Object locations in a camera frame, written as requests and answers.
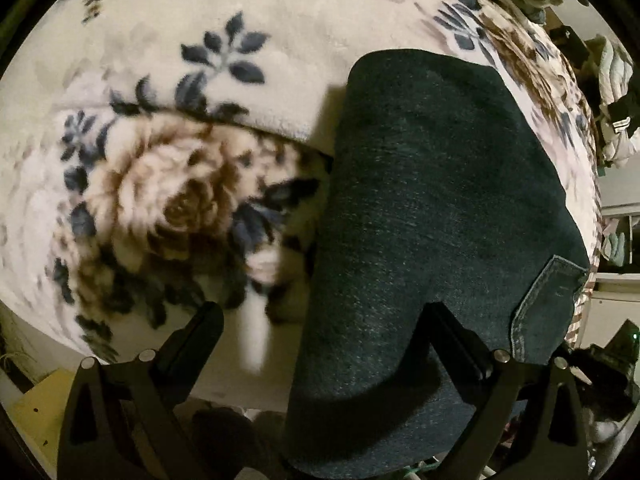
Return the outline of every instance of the bedspread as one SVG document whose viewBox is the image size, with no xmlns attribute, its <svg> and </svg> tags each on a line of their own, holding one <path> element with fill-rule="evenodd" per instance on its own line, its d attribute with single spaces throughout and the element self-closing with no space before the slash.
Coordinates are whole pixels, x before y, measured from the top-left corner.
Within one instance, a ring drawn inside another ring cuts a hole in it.
<svg viewBox="0 0 640 480">
<path fill-rule="evenodd" d="M 390 48 L 495 68 L 593 278 L 593 118 L 541 27 L 487 0 L 59 0 L 0 81 L 0 300 L 106 361 L 219 301 L 196 394 L 284 410 L 344 85 Z"/>
</svg>

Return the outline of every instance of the dark denim jeans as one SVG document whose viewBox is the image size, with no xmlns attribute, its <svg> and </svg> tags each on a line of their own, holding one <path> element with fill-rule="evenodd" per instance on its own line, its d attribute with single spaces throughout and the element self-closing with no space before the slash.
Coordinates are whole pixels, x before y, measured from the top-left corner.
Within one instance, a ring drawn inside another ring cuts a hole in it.
<svg viewBox="0 0 640 480">
<path fill-rule="evenodd" d="M 449 449 L 470 420 L 424 335 L 441 301 L 491 348 L 544 363 L 588 257 L 494 69 L 416 50 L 351 71 L 289 398 L 290 462 L 364 478 Z"/>
</svg>

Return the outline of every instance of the blanket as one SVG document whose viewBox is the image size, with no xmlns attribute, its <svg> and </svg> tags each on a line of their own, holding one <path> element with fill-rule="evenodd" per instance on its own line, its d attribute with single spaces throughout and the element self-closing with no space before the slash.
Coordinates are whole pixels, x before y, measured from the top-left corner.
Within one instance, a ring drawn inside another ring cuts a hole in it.
<svg viewBox="0 0 640 480">
<path fill-rule="evenodd" d="M 110 362 L 218 301 L 200 394 L 283 409 L 344 85 L 394 48 L 500 75 L 594 270 L 590 110 L 544 31 L 489 1 L 59 0 L 0 82 L 0 299 Z"/>
</svg>

